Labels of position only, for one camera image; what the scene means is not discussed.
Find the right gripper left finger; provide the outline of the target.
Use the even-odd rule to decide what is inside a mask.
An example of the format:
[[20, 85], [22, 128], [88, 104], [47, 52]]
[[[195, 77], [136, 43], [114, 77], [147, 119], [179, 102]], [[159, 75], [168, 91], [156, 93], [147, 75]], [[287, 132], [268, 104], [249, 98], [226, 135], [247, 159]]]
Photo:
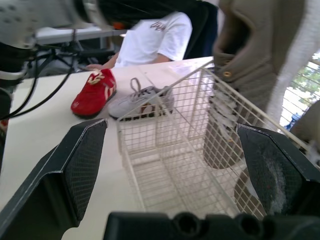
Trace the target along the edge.
[[86, 213], [99, 172], [105, 118], [70, 128], [0, 212], [2, 240], [60, 240]]

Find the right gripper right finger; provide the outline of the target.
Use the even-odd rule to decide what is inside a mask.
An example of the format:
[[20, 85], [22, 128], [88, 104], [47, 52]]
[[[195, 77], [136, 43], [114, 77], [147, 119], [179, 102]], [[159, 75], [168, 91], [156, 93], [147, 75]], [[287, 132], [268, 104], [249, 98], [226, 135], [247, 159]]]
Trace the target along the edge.
[[320, 171], [285, 135], [237, 125], [253, 188], [268, 215], [320, 215]]

